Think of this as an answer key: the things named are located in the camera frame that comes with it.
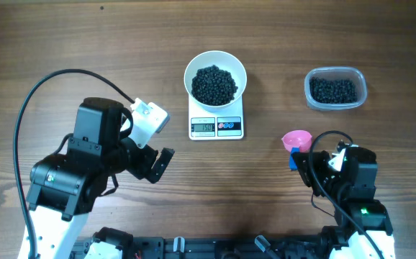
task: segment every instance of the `rectangular container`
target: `rectangular container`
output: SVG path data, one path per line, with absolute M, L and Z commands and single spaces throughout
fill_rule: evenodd
M 347 104 L 323 104 L 315 101 L 310 93 L 310 79 L 313 77 L 323 78 L 326 80 L 344 80 L 349 79 L 355 84 L 357 101 Z M 365 77 L 356 68 L 351 67 L 326 67 L 311 70 L 304 80 L 304 92 L 307 99 L 307 106 L 311 109 L 320 111 L 337 111 L 343 109 L 352 109 L 362 105 L 368 96 Z

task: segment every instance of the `brown tabletop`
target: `brown tabletop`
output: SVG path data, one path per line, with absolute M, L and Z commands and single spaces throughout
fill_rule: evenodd
M 247 70 L 245 138 L 188 138 L 188 62 L 224 50 Z M 343 112 L 307 107 L 304 77 L 346 65 L 366 77 L 366 103 Z M 341 130 L 377 154 L 376 198 L 394 227 L 398 258 L 416 258 L 416 1 L 164 1 L 0 6 L 0 258 L 19 252 L 24 221 L 14 181 L 12 134 L 20 105 L 44 75 L 84 68 L 171 114 L 150 146 L 176 154 L 160 182 L 118 175 L 81 233 L 113 227 L 135 236 L 317 234 L 334 219 L 313 209 L 311 189 L 288 167 L 281 137 Z M 88 76 L 60 76 L 24 115 L 20 163 L 29 171 L 73 131 L 88 96 L 128 103 Z M 336 137 L 320 147 L 332 150 Z M 333 211 L 328 201 L 318 199 Z

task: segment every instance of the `black beans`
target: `black beans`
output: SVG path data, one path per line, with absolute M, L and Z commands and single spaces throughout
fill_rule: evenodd
M 323 104 L 347 104 L 357 101 L 355 84 L 349 79 L 329 81 L 314 77 L 310 79 L 310 93 L 315 101 Z
M 199 69 L 192 79 L 192 96 L 203 104 L 228 104 L 234 99 L 237 89 L 230 73 L 215 65 Z

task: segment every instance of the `round bowl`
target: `round bowl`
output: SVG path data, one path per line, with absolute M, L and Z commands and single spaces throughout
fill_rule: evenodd
M 234 99 L 228 104 L 219 106 L 207 105 L 197 101 L 195 97 L 192 96 L 192 79 L 196 76 L 196 72 L 201 68 L 210 67 L 212 65 L 216 65 L 221 70 L 230 72 L 232 79 L 235 81 L 235 85 L 238 87 L 234 94 Z M 246 88 L 246 70 L 245 67 L 243 67 L 243 64 L 232 54 L 219 50 L 207 51 L 196 56 L 187 65 L 186 72 L 184 73 L 184 85 L 186 86 L 189 98 L 192 98 L 192 100 L 203 109 L 215 112 L 229 107 L 242 96 Z
M 286 133 L 281 139 L 285 149 L 291 152 L 293 147 L 299 147 L 300 152 L 306 152 L 312 145 L 312 136 L 305 130 L 294 130 Z

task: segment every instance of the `pink cup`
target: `pink cup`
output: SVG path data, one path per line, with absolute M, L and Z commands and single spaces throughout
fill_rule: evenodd
M 298 147 L 300 152 L 306 152 L 312 145 L 312 136 L 305 130 L 294 130 L 286 133 L 281 139 L 285 149 L 291 152 L 293 147 Z

